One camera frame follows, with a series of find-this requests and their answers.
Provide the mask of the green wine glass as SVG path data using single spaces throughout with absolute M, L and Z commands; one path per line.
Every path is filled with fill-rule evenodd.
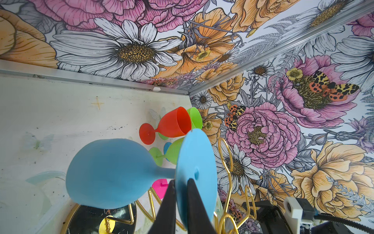
M 167 159 L 170 163 L 177 165 L 178 156 L 183 141 L 184 137 L 173 142 L 172 145 L 168 148 L 168 151 L 165 155 L 158 148 L 151 148 L 149 150 L 149 153 L 153 157 L 156 165 L 161 167 L 163 165 L 163 159 Z
M 192 129 L 202 129 L 203 121 L 197 108 L 186 110 L 178 107 L 165 114 L 157 127 L 157 132 L 165 137 L 182 137 Z

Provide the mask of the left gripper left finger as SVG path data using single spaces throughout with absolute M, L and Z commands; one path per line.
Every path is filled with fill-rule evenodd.
M 148 234 L 175 234 L 176 226 L 176 189 L 175 180 L 171 180 Z

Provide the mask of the pink wine glass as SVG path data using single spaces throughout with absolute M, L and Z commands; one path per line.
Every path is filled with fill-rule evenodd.
M 164 196 L 165 196 L 165 194 L 166 194 L 166 191 L 168 189 L 168 181 L 167 181 L 167 179 L 156 180 L 152 184 L 152 188 L 155 190 L 155 192 L 158 195 L 158 197 L 160 199 L 163 199 Z

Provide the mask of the light blue wine glass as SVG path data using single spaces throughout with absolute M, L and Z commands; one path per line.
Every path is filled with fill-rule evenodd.
M 157 166 L 149 151 L 129 139 L 100 139 L 72 159 L 66 189 L 81 205 L 117 209 L 141 198 L 158 179 L 175 180 L 176 211 L 188 229 L 187 184 L 195 181 L 210 221 L 217 199 L 215 155 L 206 134 L 193 129 L 184 137 L 175 168 Z

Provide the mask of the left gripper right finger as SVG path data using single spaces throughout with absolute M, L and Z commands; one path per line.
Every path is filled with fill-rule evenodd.
M 190 178 L 187 184 L 188 195 L 188 233 L 189 234 L 216 234 L 206 213 L 195 181 Z

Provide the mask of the red wine glass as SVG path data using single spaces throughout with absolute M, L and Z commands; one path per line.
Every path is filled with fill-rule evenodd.
M 139 136 L 146 145 L 151 145 L 155 141 L 156 133 L 165 137 L 182 137 L 192 129 L 191 118 L 184 107 L 178 107 L 165 114 L 156 129 L 150 124 L 144 123 L 140 126 Z

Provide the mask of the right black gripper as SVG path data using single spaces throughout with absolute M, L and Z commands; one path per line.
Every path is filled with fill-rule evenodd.
M 278 206 L 270 201 L 255 202 L 257 208 L 257 221 L 263 234 L 292 234 L 292 231 Z

